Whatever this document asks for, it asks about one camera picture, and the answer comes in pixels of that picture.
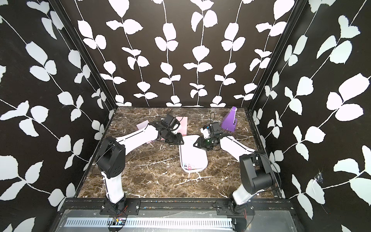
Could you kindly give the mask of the purple sticker sheet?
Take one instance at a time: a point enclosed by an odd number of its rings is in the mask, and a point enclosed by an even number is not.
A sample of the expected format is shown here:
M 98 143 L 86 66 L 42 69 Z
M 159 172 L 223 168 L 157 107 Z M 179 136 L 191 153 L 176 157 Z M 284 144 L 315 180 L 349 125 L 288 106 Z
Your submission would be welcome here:
M 143 122 L 137 124 L 136 127 L 137 127 L 138 130 L 141 130 L 141 129 L 145 129 L 148 126 L 148 124 L 149 124 L 149 121 L 146 120 L 146 121 L 143 121 Z

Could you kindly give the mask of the white plastic storage box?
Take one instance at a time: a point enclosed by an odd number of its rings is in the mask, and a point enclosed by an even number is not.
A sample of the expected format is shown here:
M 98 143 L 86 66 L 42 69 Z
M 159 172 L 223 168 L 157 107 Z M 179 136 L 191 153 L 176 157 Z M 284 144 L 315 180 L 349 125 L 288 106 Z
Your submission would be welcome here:
M 203 171 L 208 165 L 205 150 L 194 147 L 199 135 L 183 136 L 183 145 L 179 145 L 180 165 L 184 172 L 190 174 Z

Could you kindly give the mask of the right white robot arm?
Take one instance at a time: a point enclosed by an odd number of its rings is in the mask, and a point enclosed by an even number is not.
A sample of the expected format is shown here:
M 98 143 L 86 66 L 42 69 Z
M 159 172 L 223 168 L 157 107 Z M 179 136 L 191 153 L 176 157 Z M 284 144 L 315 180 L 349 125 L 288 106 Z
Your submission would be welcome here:
M 214 146 L 220 146 L 223 151 L 239 161 L 241 185 L 232 194 L 236 205 L 247 203 L 255 195 L 264 192 L 276 183 L 269 158 L 243 145 L 231 135 L 224 133 L 210 138 L 201 136 L 193 146 L 206 151 L 212 150 Z

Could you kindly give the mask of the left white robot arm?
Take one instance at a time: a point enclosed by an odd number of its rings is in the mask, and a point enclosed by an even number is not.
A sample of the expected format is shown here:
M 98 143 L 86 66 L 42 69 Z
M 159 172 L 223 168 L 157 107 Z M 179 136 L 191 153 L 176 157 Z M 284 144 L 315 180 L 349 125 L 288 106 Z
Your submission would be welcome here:
M 126 155 L 134 149 L 151 141 L 164 139 L 170 145 L 183 145 L 181 133 L 174 133 L 168 126 L 154 122 L 131 134 L 114 138 L 105 138 L 97 154 L 96 164 L 104 178 L 106 197 L 112 204 L 118 204 L 125 198 L 121 174 L 125 169 Z

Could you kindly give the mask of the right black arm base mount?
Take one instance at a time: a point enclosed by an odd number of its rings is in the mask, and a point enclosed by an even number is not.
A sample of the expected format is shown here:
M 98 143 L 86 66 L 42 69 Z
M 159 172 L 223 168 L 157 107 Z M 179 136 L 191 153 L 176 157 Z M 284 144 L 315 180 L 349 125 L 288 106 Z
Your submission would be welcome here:
M 240 218 L 255 215 L 255 210 L 251 202 L 247 202 L 242 205 L 237 205 L 231 199 L 222 199 L 216 200 L 215 203 L 213 203 L 213 208 L 216 209 L 216 212 L 219 216 Z

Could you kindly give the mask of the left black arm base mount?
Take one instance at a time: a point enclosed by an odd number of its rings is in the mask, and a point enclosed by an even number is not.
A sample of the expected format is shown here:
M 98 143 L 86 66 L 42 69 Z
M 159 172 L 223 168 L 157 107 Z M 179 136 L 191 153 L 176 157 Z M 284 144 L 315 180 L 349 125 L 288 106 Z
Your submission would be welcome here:
M 141 200 L 123 198 L 118 203 L 113 204 L 106 198 L 100 210 L 100 215 L 109 215 L 112 217 L 121 217 L 128 215 L 138 215 Z

